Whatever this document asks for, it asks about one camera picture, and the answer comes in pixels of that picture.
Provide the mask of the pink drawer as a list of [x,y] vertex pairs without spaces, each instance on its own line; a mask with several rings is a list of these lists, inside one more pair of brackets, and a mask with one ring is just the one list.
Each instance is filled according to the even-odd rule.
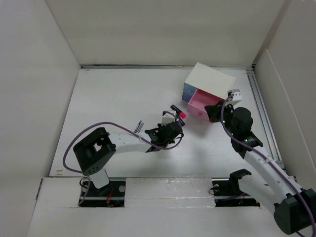
[[187,112],[206,121],[207,123],[211,123],[204,107],[215,106],[221,100],[223,99],[220,97],[198,89],[188,102]]

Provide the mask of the white drawer organizer cabinet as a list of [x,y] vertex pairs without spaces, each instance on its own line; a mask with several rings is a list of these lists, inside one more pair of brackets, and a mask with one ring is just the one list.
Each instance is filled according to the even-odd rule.
[[225,99],[236,77],[197,62],[185,82],[209,94]]

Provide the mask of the light blue drawer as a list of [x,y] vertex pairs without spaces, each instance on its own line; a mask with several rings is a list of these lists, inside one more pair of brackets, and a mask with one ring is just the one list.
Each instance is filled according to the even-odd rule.
[[188,94],[188,95],[194,95],[194,93],[196,92],[197,88],[188,84],[188,83],[184,83],[184,87],[183,87],[183,92]]

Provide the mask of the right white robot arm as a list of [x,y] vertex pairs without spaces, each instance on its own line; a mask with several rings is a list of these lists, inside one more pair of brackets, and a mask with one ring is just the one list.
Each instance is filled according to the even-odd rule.
[[250,164],[262,177],[255,179],[247,169],[230,174],[223,185],[214,185],[212,190],[229,195],[247,194],[269,210],[277,226],[287,235],[299,234],[311,227],[316,235],[316,193],[304,189],[288,176],[269,156],[263,143],[252,132],[251,112],[244,108],[233,108],[220,101],[214,106],[204,107],[211,122],[220,122],[231,139],[235,152]]

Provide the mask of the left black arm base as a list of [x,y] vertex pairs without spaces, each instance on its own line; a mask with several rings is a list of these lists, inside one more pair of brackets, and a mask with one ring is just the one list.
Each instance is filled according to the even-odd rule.
[[88,178],[81,178],[79,184],[79,207],[124,207],[125,179],[111,180],[107,186],[100,189],[97,189]]

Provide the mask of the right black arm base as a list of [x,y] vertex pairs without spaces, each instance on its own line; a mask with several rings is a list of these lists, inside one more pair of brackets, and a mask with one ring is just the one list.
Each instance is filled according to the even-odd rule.
[[214,197],[216,207],[260,207],[260,203],[239,189],[238,181],[244,176],[251,175],[246,169],[230,174],[229,178],[215,178],[209,194]]

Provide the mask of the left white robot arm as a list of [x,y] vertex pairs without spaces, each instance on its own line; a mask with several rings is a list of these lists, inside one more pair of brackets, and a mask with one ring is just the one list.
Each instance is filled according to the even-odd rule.
[[93,190],[104,196],[110,191],[105,165],[114,154],[171,150],[168,145],[174,144],[178,137],[183,137],[183,130],[175,121],[140,133],[110,134],[99,127],[75,144],[73,151],[83,175],[90,178]]

